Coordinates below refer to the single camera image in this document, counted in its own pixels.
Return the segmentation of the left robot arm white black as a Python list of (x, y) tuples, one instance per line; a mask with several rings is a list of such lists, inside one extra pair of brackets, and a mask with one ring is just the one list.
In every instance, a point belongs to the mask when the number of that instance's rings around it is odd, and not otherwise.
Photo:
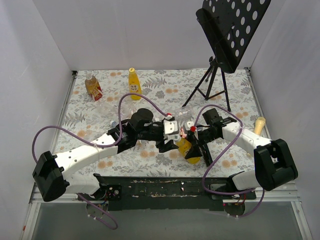
[(131, 118), (122, 120), (89, 144), (57, 154), (50, 151), (42, 153), (32, 176), (45, 202), (54, 201), (65, 193), (86, 194), (101, 200), (108, 190), (102, 176), (97, 173), (79, 176), (77, 171), (129, 150), (139, 140), (155, 142), (160, 153), (177, 149), (169, 136), (178, 133), (178, 122), (173, 116), (155, 120), (150, 110), (140, 108)]

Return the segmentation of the yellow honey pomelo bottle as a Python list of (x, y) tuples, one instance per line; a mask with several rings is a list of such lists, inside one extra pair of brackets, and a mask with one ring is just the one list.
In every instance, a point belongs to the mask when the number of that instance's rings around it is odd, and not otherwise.
[(180, 154), (188, 161), (188, 163), (194, 165), (197, 164), (201, 158), (200, 157), (192, 157), (186, 158), (187, 153), (191, 150), (192, 144), (183, 137), (180, 137), (175, 144), (178, 146), (178, 151)]

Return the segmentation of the brown tea bottle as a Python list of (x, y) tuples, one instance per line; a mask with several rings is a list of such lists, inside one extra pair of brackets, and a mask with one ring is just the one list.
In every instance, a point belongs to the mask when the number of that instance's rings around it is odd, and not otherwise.
[(94, 75), (87, 73), (84, 84), (85, 84), (87, 93), (89, 94), (89, 96), (92, 98), (93, 101), (98, 101), (103, 96), (100, 83)]

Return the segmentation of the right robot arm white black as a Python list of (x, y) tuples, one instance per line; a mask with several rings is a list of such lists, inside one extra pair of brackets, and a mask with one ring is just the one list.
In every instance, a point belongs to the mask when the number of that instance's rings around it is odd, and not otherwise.
[(237, 199), (243, 193), (259, 187), (271, 191), (298, 177), (291, 151), (283, 139), (271, 140), (259, 136), (244, 129), (240, 120), (234, 117), (222, 118), (215, 108), (201, 112), (200, 115), (208, 127), (196, 131), (197, 125), (191, 126), (187, 132), (191, 148), (186, 159), (202, 156), (208, 164), (212, 164), (208, 143), (217, 139), (227, 140), (253, 157), (253, 170), (242, 171), (227, 178), (225, 195)]

